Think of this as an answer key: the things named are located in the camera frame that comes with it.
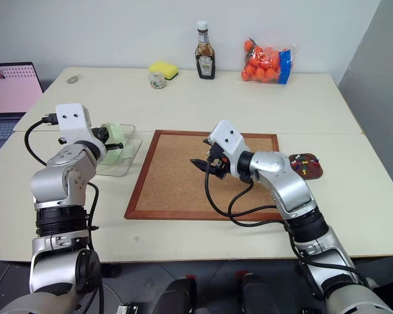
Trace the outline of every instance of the sauce bottle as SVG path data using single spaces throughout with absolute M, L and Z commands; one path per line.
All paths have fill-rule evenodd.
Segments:
M 199 77 L 212 80 L 215 75 L 215 53 L 208 40 L 207 22 L 198 22 L 198 46 L 195 50 L 196 68 Z

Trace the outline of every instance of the bag of orange balls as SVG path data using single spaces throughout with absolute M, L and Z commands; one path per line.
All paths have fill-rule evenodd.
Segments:
M 291 50 L 289 48 L 263 48 L 249 38 L 244 42 L 246 66 L 242 79 L 263 83 L 287 84 L 291 72 Z

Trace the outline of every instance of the table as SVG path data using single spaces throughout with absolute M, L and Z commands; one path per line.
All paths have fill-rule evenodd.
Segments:
M 23 136 L 15 132 L 0 150 L 0 260 L 31 259 L 35 211 L 29 181 L 42 166 L 25 150 Z M 33 132 L 32 149 L 47 159 L 60 149 L 59 136 Z M 143 144 L 125 177 L 92 179 L 100 188 L 94 216 L 100 229 L 93 241 L 102 262 L 293 257 L 281 225 L 123 219 L 152 136 L 137 133 Z M 308 185 L 350 256 L 393 254 L 393 183 L 364 135 L 279 133 L 278 141 L 285 154 L 319 156 L 324 175 Z M 92 197 L 88 188 L 86 208 Z
M 73 75 L 79 81 L 68 84 Z M 117 121 L 139 131 L 211 131 L 227 119 L 248 133 L 362 132 L 329 74 L 293 74 L 281 86 L 243 82 L 237 72 L 201 80 L 196 71 L 181 70 L 154 90 L 147 70 L 87 67 L 65 69 L 14 130 L 26 131 L 56 105 L 73 102 L 88 108 L 95 126 Z

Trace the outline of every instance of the laptop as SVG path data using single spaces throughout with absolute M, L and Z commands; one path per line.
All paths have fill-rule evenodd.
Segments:
M 42 94 L 31 62 L 0 63 L 0 148 Z

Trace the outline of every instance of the bottle label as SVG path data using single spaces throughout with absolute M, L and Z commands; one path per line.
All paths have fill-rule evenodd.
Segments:
M 203 35 L 198 35 L 198 41 L 200 42 L 200 43 L 208 43 L 209 42 L 209 40 L 208 40 L 208 34 L 203 34 Z
M 212 60 L 210 57 L 201 56 L 198 59 L 199 67 L 201 68 L 201 74 L 209 77 L 212 70 Z

